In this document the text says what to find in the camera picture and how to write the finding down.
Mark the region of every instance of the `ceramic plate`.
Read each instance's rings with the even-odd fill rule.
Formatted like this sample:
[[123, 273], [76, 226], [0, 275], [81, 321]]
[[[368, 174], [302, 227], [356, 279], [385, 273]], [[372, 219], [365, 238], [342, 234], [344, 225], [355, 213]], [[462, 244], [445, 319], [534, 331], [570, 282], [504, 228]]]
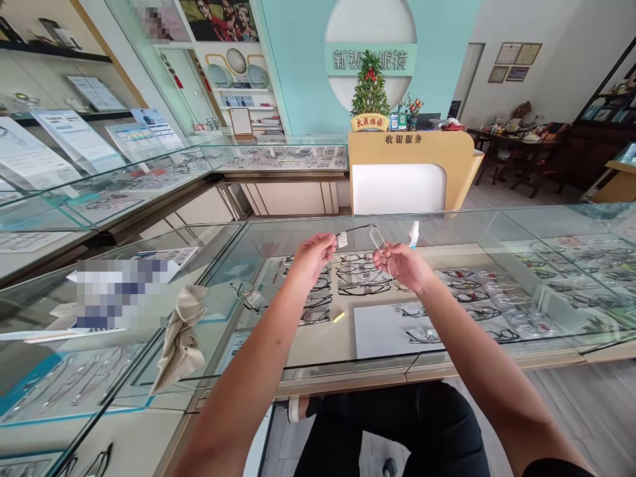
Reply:
[[207, 67], [207, 73], [212, 79], [212, 82], [218, 87], [232, 87], [233, 78], [226, 67], [211, 64]]
[[247, 79], [253, 88], [267, 88], [270, 85], [269, 76], [260, 66], [249, 65], [247, 67]]

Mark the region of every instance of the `doorway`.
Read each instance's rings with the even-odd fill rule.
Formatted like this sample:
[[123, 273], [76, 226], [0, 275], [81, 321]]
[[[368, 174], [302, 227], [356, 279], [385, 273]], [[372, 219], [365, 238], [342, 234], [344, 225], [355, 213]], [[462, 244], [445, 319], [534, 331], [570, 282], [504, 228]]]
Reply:
[[462, 111], [464, 111], [464, 107], [468, 101], [472, 80], [475, 78], [475, 73], [477, 72], [479, 61], [482, 58], [485, 45], [485, 43], [468, 43], [464, 63], [462, 64], [462, 71], [459, 73], [455, 93], [452, 96], [449, 117], [454, 117], [459, 121], [462, 120]]

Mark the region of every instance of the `price tag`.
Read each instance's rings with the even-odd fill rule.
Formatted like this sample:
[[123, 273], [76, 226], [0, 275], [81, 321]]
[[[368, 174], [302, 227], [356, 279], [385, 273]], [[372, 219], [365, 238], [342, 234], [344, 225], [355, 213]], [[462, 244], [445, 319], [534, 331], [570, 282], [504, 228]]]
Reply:
[[346, 247], [346, 232], [338, 234], [338, 248]]

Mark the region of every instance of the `person's right hand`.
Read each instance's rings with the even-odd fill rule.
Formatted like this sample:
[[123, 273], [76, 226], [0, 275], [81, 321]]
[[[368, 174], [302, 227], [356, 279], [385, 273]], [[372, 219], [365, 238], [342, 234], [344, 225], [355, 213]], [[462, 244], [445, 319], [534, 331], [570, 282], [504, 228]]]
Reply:
[[429, 267], [428, 263], [406, 244], [387, 242], [386, 249], [383, 252], [379, 250], [373, 252], [373, 263], [378, 270], [390, 274], [387, 267], [389, 257], [395, 260], [397, 266], [397, 278], [394, 278], [415, 293], [422, 292], [426, 283], [435, 277], [435, 272]]

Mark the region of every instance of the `small bottle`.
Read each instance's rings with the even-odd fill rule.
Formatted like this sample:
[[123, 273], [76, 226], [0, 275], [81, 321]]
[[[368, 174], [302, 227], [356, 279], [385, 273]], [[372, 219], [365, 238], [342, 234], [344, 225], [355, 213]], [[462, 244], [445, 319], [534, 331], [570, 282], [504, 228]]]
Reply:
[[411, 231], [409, 232], [409, 247], [415, 250], [417, 246], [417, 238], [419, 237], [419, 222], [413, 222], [413, 226], [411, 227]]

